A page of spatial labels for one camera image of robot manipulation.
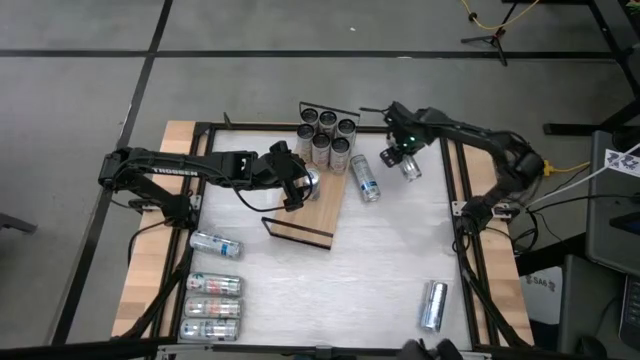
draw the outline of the white tabletop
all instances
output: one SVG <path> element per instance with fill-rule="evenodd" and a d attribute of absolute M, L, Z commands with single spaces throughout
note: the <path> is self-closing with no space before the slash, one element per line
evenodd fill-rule
<path fill-rule="evenodd" d="M 214 151 L 264 154 L 278 140 L 295 147 L 293 132 L 218 131 Z M 380 161 L 385 147 L 382 134 L 358 135 L 351 154 L 367 157 L 382 196 L 363 203 L 349 172 L 331 250 L 269 236 L 260 218 L 273 213 L 253 212 L 233 191 L 207 185 L 200 230 L 242 241 L 245 252 L 239 261 L 196 252 L 192 271 L 245 279 L 237 344 L 400 348 L 410 338 L 428 347 L 449 338 L 471 348 L 440 147 L 416 155 L 423 177 L 412 183 Z M 276 206 L 280 194 L 242 192 L 260 208 Z M 439 334 L 418 326 L 430 280 L 449 284 Z"/>

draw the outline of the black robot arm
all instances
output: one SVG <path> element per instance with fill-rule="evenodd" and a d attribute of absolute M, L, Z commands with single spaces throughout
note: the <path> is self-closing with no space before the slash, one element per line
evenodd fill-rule
<path fill-rule="evenodd" d="M 483 230 L 493 213 L 492 208 L 512 193 L 528 189 L 544 170 L 544 161 L 518 134 L 491 131 L 450 119 L 434 108 L 415 113 L 398 102 L 384 111 L 390 147 L 380 153 L 389 167 L 401 164 L 437 138 L 459 141 L 487 151 L 494 160 L 497 182 L 483 196 L 474 196 L 463 207 L 466 226 Z"/>
<path fill-rule="evenodd" d="M 302 207 L 304 188 L 297 188 L 294 181 L 308 175 L 304 161 L 291 153 L 285 141 L 278 141 L 260 157 L 253 151 L 190 156 L 142 148 L 123 148 L 105 156 L 98 178 L 100 185 L 112 191 L 131 191 L 159 207 L 171 226 L 183 229 L 195 224 L 189 198 L 171 194 L 145 174 L 202 177 L 234 191 L 282 188 L 287 211 Z"/>

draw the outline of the gray floor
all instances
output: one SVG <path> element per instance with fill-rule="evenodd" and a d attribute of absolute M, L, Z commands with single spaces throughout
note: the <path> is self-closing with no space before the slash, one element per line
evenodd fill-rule
<path fill-rule="evenodd" d="M 488 24 L 508 9 L 471 3 Z M 161 7 L 160 0 L 0 0 L 0 48 L 146 49 Z M 457 1 L 176 0 L 161 48 L 475 50 L 459 38 L 483 34 Z M 534 8 L 509 28 L 504 46 L 606 50 L 590 13 L 577 6 Z M 142 59 L 0 59 L 0 211 L 39 225 L 33 236 L 0 232 L 0 347 L 45 341 L 98 193 L 101 158 L 115 145 L 141 66 Z M 301 100 L 354 110 L 399 100 L 517 131 L 555 166 L 569 167 L 588 160 L 589 139 L 544 136 L 541 124 L 598 123 L 630 99 L 609 62 L 159 59 L 130 144 L 157 149 L 167 120 L 219 121 L 227 111 L 233 121 L 295 122 Z M 370 114 L 363 121 L 380 124 Z M 566 178 L 545 180 L 541 193 Z M 584 229 L 585 204 L 545 214 L 560 237 Z M 138 221 L 110 209 L 70 341 L 109 337 Z M 511 231 L 528 227 L 522 218 Z M 553 241 L 542 230 L 540 245 Z"/>

